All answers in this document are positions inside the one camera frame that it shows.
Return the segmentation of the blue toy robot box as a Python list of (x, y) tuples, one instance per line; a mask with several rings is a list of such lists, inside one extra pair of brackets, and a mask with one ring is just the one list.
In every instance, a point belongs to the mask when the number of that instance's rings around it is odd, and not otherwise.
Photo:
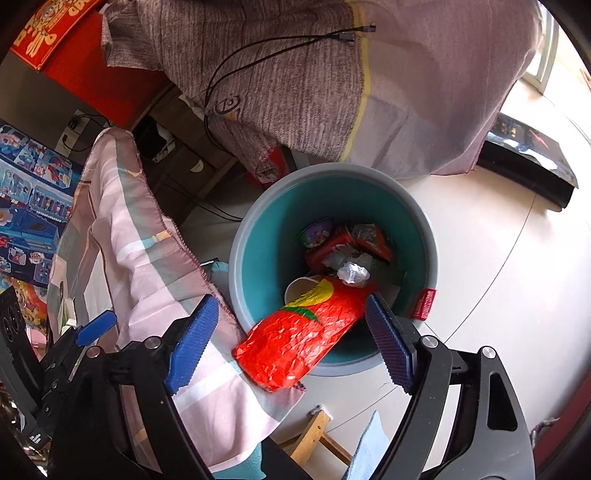
[(1, 272), (45, 288), (82, 167), (1, 122)]

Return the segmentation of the teal grey trash bucket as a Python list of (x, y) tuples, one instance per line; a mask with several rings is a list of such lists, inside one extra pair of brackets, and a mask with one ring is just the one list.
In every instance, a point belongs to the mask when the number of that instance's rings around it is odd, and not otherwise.
[(431, 225), (404, 187), (367, 167), (302, 169), (254, 202), (233, 240), (229, 291), (246, 336), (232, 357), (270, 392), (370, 370), (382, 356), (367, 302), (424, 320), (437, 280)]

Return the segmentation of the pink plaid tablecloth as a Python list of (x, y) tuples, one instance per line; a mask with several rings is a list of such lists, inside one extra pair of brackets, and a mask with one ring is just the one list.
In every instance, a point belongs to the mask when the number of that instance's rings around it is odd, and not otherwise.
[[(215, 295), (174, 222), (152, 195), (132, 135), (103, 130), (86, 159), (71, 218), (53, 256), (47, 295), (51, 330), (62, 329), (60, 309), (74, 305), (79, 323), (112, 310), (117, 325), (108, 351), (161, 335)], [(304, 395), (293, 387), (270, 393), (245, 376), (232, 358), (243, 332), (228, 304), (190, 383), (173, 401), (201, 458), (217, 479), (263, 478), (263, 441)]]

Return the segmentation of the red box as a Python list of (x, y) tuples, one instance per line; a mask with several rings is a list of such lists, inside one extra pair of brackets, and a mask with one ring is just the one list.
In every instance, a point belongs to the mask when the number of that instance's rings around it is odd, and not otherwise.
[(1, 49), (131, 130), (170, 82), (161, 72), (106, 65), (102, 6), (101, 1), (3, 1)]

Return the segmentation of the Paw Patrol gift bag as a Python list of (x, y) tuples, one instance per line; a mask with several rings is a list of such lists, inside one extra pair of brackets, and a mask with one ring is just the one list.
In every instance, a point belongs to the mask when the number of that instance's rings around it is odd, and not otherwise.
[(21, 280), (2, 275), (1, 291), (13, 287), (25, 322), (39, 331), (48, 326), (47, 290)]

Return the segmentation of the mauve cloth covered furniture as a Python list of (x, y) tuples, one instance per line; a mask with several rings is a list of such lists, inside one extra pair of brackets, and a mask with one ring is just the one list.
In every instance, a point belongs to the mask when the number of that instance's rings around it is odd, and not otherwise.
[(112, 1), (107, 65), (160, 71), (263, 182), (274, 149), (471, 171), (541, 37), (534, 1)]

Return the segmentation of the pink paper cup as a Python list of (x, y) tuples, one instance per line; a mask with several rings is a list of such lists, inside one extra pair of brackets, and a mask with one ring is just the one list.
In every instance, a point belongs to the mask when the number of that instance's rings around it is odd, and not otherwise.
[(283, 303), (287, 304), (297, 300), (297, 298), (300, 298), (301, 295), (304, 295), (308, 293), (308, 291), (314, 289), (321, 279), (322, 277), (318, 275), (294, 279), (290, 282), (290, 284), (287, 285), (286, 291), (284, 291)]

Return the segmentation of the red snack bag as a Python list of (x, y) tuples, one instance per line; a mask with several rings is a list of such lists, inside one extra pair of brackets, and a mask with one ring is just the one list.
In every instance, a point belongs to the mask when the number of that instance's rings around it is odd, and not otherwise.
[(238, 366), (269, 392), (294, 387), (365, 317), (378, 287), (324, 277), (314, 288), (270, 314), (232, 350)]

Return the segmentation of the red orange snack wrapper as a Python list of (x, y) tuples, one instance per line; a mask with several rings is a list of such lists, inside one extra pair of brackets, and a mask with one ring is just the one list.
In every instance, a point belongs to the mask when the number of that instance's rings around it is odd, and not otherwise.
[(370, 270), (377, 261), (391, 263), (396, 247), (375, 224), (339, 226), (331, 237), (314, 249), (308, 249), (304, 260), (315, 273), (337, 272), (346, 263)]

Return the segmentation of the wooden stool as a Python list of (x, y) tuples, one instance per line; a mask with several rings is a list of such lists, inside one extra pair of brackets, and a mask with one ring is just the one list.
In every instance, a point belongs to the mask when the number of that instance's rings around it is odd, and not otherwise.
[(318, 445), (322, 445), (342, 464), (349, 466), (353, 455), (345, 447), (332, 438), (327, 428), (332, 421), (332, 415), (324, 405), (317, 405), (308, 412), (310, 420), (301, 433), (279, 444), (280, 448), (297, 463), (304, 467), (310, 461)]

